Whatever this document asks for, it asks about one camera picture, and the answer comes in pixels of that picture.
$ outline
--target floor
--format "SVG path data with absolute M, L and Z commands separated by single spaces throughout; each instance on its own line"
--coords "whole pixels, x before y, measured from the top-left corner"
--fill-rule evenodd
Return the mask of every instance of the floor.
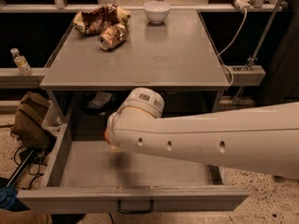
M 222 105 L 221 109 L 235 109 Z M 13 124 L 14 106 L 0 106 L 0 126 Z M 20 144 L 10 136 L 9 128 L 0 129 L 0 176 L 10 177 L 17 165 L 14 153 Z M 26 168 L 17 189 L 28 189 L 33 178 Z M 232 187 L 245 188 L 249 197 L 233 212 L 153 213 L 147 215 L 112 214 L 114 223 L 184 224 L 184 223 L 297 223 L 299 218 L 299 181 L 225 168 Z M 38 179 L 32 189 L 38 189 Z M 112 223 L 109 214 L 88 214 L 78 224 Z

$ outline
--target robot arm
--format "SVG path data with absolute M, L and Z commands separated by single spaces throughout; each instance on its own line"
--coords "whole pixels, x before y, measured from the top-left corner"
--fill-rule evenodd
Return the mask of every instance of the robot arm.
M 109 117 L 107 141 L 141 154 L 299 178 L 299 103 L 162 119 L 164 100 L 135 89 Z

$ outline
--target open drawer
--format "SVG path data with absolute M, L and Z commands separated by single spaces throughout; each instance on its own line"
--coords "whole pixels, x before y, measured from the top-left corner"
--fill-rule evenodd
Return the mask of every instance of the open drawer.
M 218 167 L 111 149 L 104 141 L 105 118 L 86 115 L 77 104 L 61 127 L 39 189 L 19 192 L 32 210 L 232 211 L 248 197 L 245 189 L 226 186 Z

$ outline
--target white bowl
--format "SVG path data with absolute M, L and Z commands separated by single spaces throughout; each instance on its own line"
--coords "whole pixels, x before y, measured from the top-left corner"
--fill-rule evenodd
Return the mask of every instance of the white bowl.
M 150 22 L 159 24 L 168 16 L 170 5 L 165 2 L 152 1 L 146 3 L 143 9 Z

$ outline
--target black handle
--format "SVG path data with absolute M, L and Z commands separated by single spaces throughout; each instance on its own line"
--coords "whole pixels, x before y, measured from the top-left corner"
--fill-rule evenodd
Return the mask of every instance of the black handle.
M 119 202 L 118 202 L 118 211 L 121 214 L 148 214 L 148 213 L 151 213 L 152 210 L 153 210 L 153 200 L 150 200 L 150 207 L 148 210 L 132 210 L 132 211 L 122 210 L 121 209 L 121 200 L 119 200 Z

